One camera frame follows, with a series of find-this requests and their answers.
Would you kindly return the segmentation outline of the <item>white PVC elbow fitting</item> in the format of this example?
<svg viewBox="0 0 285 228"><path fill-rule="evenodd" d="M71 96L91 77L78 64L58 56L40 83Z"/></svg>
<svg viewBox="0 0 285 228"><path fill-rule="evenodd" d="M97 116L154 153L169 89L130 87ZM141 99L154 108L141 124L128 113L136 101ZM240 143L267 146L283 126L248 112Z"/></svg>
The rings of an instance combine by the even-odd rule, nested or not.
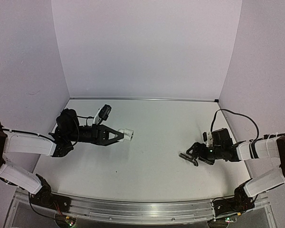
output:
<svg viewBox="0 0 285 228"><path fill-rule="evenodd" d="M134 131L130 129L119 129L118 132L123 134L123 138L120 139L118 142L123 142L123 141L131 141L133 139Z"/></svg>

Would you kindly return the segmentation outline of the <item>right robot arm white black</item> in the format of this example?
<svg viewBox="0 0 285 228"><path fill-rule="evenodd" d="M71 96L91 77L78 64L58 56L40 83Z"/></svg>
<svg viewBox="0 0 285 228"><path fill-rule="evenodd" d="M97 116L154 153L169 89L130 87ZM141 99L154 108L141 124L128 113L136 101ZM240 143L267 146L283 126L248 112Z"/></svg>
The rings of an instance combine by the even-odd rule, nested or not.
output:
<svg viewBox="0 0 285 228"><path fill-rule="evenodd" d="M285 133L266 134L262 138L234 143L228 129L203 134L203 142L195 142L180 157L198 166L226 162L265 162L266 171L235 189L236 197L252 198L257 194L285 184Z"/></svg>

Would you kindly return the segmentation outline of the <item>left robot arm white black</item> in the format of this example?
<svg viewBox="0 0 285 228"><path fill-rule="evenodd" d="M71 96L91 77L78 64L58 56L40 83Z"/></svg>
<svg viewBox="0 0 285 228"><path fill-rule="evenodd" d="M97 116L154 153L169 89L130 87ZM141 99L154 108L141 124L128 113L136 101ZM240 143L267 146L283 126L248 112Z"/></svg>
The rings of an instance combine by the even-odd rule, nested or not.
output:
<svg viewBox="0 0 285 228"><path fill-rule="evenodd" d="M77 143L91 143L98 146L109 146L124 140L132 140L133 131L128 129L114 130L102 122L107 120L111 107L105 105L91 119L91 125L80 125L74 109L64 109L56 118L57 127L49 136L39 133L6 129L0 122L0 179L35 195L43 207L49 208L54 202L51 186L38 174L16 166L8 160L8 153L39 154L54 158L66 156Z"/></svg>

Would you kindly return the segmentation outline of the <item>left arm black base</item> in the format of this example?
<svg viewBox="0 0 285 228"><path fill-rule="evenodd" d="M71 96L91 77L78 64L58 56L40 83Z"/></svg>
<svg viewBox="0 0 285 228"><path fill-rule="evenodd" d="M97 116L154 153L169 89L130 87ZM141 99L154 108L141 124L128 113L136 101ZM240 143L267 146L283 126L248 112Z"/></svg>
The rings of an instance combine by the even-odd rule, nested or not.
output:
<svg viewBox="0 0 285 228"><path fill-rule="evenodd" d="M36 174L38 180L41 182L41 189L36 194L29 196L29 202L31 204L57 210L61 213L66 213L70 209L71 199L66 196L57 195L52 193L51 186L40 175Z"/></svg>

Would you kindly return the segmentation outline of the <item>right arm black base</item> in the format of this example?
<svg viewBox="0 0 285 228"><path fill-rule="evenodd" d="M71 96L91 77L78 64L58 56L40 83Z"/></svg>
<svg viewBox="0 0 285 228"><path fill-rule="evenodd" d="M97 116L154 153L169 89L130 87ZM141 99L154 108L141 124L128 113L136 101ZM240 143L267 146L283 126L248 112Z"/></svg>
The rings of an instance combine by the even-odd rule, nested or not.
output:
<svg viewBox="0 0 285 228"><path fill-rule="evenodd" d="M214 208L215 217L244 213L255 207L255 199L249 197L244 190L245 183L235 188L234 196L231 198L215 198L211 202L211 206Z"/></svg>

